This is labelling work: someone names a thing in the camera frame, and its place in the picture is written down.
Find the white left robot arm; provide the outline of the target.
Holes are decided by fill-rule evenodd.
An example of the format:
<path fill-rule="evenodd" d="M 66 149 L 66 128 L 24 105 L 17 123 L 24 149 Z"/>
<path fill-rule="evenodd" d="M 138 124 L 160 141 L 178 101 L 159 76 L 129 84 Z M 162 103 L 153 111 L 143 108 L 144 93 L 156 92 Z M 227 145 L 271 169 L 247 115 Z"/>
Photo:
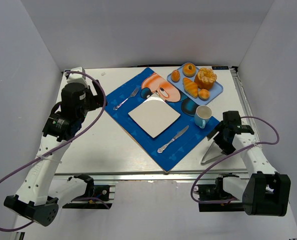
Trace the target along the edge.
<path fill-rule="evenodd" d="M 95 195 L 94 179 L 86 174 L 69 177 L 64 185 L 50 190 L 62 157 L 80 132 L 87 113 L 106 103 L 99 81 L 92 84 L 96 95 L 86 82 L 68 82 L 64 86 L 61 100 L 52 108 L 42 130 L 38 161 L 32 164 L 16 193 L 4 200 L 5 207 L 44 227 L 54 221 L 64 205 Z"/>

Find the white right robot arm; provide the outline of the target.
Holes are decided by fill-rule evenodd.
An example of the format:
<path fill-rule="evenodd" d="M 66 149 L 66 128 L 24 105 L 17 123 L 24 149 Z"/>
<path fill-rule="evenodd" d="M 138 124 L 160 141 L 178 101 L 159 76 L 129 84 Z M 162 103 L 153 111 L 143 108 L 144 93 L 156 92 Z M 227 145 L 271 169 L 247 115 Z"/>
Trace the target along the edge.
<path fill-rule="evenodd" d="M 250 125 L 242 123 L 238 111 L 226 111 L 222 121 L 207 135 L 225 156 L 240 155 L 249 175 L 248 182 L 226 174 L 215 180 L 213 200 L 236 198 L 247 215 L 278 216 L 287 213 L 291 180 L 280 174 L 265 157 Z"/>

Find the metal serving tongs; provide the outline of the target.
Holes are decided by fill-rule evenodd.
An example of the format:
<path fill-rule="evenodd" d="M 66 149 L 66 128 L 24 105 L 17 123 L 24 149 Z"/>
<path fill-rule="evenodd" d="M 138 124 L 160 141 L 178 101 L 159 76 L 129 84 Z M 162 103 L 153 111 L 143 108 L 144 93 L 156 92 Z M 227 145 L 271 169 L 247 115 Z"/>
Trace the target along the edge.
<path fill-rule="evenodd" d="M 215 143 L 215 141 L 212 141 L 206 153 L 202 157 L 200 164 L 206 165 L 215 162 L 224 156 L 225 154 L 223 153 L 222 149 Z"/>

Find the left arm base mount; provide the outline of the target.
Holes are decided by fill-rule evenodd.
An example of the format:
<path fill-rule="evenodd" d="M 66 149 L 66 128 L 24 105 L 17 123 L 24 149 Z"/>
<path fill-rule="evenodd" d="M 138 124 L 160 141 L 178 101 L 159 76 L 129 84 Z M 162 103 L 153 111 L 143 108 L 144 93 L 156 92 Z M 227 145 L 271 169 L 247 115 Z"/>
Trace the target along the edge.
<path fill-rule="evenodd" d="M 110 201 L 110 185 L 98 185 L 94 183 L 94 179 L 86 174 L 74 175 L 68 178 L 68 180 L 82 180 L 86 183 L 85 193 L 81 196 L 77 196 L 77 199 L 86 198 L 86 200 L 77 201 L 73 200 L 70 203 L 65 204 L 63 209 L 87 209 L 87 210 L 99 210 L 110 209 L 112 203 Z"/>

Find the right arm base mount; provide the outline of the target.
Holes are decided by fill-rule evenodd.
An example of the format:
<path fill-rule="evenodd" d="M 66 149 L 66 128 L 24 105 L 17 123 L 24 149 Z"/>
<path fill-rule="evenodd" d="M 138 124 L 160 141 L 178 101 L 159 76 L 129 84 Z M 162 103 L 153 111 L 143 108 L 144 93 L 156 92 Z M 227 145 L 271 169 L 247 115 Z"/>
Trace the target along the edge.
<path fill-rule="evenodd" d="M 198 184 L 193 192 L 203 202 L 198 204 L 199 212 L 243 212 L 242 197 L 246 185 L 244 180 L 232 173 L 221 174 L 214 184 Z"/>

